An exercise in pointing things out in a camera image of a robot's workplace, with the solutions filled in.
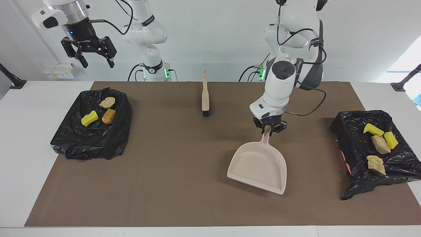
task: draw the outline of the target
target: beige dustpan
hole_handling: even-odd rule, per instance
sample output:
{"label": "beige dustpan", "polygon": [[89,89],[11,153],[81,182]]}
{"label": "beige dustpan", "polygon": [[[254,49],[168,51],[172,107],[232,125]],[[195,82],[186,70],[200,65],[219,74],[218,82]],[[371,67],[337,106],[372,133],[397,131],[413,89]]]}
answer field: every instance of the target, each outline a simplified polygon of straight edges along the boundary
{"label": "beige dustpan", "polygon": [[269,145],[267,126],[260,142],[246,143],[235,152],[228,168],[230,179],[276,194],[283,194],[287,183],[284,156]]}

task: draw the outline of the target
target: brown table mat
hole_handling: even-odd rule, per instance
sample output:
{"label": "brown table mat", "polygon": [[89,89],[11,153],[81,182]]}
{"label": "brown table mat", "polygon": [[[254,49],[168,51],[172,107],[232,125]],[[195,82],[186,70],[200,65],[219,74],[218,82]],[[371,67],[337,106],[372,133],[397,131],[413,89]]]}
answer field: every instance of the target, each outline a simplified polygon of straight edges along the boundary
{"label": "brown table mat", "polygon": [[[324,82],[323,106],[285,114],[269,140],[288,167],[284,195],[230,180],[242,144],[259,141],[248,106],[263,83],[209,83],[202,117],[200,82],[95,82],[125,92],[133,107],[124,154],[112,160],[58,156],[25,226],[418,225],[409,186],[380,186],[341,201],[347,169],[329,126],[339,111],[363,110],[350,83]],[[322,93],[294,89],[288,109],[306,113]]]}

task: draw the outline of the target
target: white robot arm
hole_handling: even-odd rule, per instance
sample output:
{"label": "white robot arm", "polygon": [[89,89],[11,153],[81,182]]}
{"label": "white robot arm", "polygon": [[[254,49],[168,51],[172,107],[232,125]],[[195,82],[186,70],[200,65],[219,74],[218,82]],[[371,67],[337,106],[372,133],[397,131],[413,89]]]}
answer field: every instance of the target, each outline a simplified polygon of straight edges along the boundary
{"label": "white robot arm", "polygon": [[[165,81],[169,77],[169,73],[166,72],[165,63],[160,58],[160,53],[154,44],[167,40],[167,30],[151,13],[149,0],[119,1],[130,5],[133,17],[124,33],[118,31],[124,35],[127,42],[141,50],[146,79]],[[88,63],[82,53],[94,52],[105,57],[110,67],[114,67],[113,59],[117,50],[108,36],[99,39],[92,26],[92,23],[106,22],[110,24],[110,22],[90,20],[88,18],[89,5],[85,5],[83,0],[43,0],[43,3],[45,6],[32,15],[32,20],[42,30],[61,26],[67,34],[61,43],[69,57],[74,57],[86,68]]]}
{"label": "white robot arm", "polygon": [[151,13],[149,0],[129,0],[133,16],[139,21],[133,23],[124,39],[140,49],[143,58],[144,76],[148,81],[165,81],[169,65],[161,59],[154,44],[164,43],[168,38],[165,27]]}
{"label": "white robot arm", "polygon": [[266,64],[265,92],[250,105],[255,125],[262,132],[271,126],[271,134],[286,128],[281,116],[293,87],[310,90],[319,86],[322,62],[326,59],[322,59],[323,26],[316,11],[327,0],[277,0],[277,3],[280,5],[278,24],[271,24],[265,30],[271,49]]}
{"label": "white robot arm", "polygon": [[88,18],[89,5],[85,5],[83,0],[43,0],[43,3],[45,6],[32,15],[32,21],[42,30],[61,26],[67,35],[61,44],[69,57],[87,68],[83,52],[97,53],[107,59],[110,67],[114,67],[117,50],[108,36],[101,39],[96,36]]}

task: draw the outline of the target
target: brush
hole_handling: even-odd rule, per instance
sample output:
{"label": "brush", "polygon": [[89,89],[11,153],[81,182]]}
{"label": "brush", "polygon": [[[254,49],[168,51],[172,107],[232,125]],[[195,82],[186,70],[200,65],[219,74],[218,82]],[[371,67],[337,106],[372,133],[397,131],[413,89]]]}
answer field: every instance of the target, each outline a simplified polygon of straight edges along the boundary
{"label": "brush", "polygon": [[202,115],[209,117],[208,74],[206,71],[203,71]]}

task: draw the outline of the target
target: plastic bag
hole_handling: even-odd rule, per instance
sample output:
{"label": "plastic bag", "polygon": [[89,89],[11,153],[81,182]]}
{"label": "plastic bag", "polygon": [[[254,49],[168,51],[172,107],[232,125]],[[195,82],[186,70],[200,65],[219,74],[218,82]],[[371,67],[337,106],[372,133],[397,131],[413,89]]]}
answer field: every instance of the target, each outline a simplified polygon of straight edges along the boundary
{"label": "plastic bag", "polygon": [[[374,148],[369,132],[363,134],[367,123],[384,132],[392,131],[399,144],[389,154],[380,154]],[[339,112],[330,129],[338,141],[349,171],[349,186],[342,200],[370,192],[380,185],[392,185],[421,180],[421,162],[392,122],[390,115],[381,110]],[[366,157],[375,155],[383,159],[386,175],[368,170]]]}
{"label": "plastic bag", "polygon": [[[104,124],[102,116],[107,111],[99,103],[114,97],[112,109],[117,111],[112,124]],[[95,110],[99,119],[88,127],[81,118]],[[56,134],[51,140],[53,150],[68,159],[112,159],[121,156],[127,145],[132,108],[125,93],[110,88],[83,91],[70,107]]]}

